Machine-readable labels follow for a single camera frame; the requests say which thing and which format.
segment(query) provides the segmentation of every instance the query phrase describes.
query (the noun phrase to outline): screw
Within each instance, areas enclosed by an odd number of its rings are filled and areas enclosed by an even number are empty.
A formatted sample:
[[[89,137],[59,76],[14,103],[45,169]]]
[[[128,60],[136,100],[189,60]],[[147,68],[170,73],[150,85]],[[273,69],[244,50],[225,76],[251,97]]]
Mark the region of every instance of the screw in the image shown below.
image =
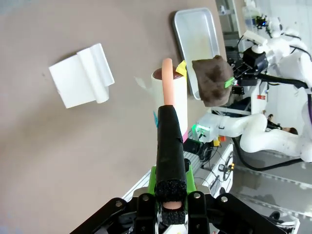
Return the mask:
[[[121,201],[117,201],[115,205],[116,205],[117,207],[120,207],[120,206],[122,206],[122,203],[121,203]]]
[[[197,198],[200,198],[200,194],[198,193],[194,193],[194,197],[197,199]]]
[[[228,198],[227,198],[226,196],[223,196],[223,197],[221,198],[221,201],[222,201],[222,202],[227,202],[227,201],[228,201]]]
[[[143,201],[148,201],[148,196],[147,195],[143,195]]]

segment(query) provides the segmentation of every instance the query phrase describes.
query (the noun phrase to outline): silver baking tray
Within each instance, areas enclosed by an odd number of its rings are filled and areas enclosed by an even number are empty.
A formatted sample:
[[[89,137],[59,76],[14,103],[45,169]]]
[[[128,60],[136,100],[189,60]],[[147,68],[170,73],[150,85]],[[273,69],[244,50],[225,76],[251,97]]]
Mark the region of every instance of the silver baking tray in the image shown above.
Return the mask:
[[[173,28],[181,56],[186,61],[190,90],[200,100],[192,61],[212,59],[220,54],[213,16],[208,8],[177,11]]]

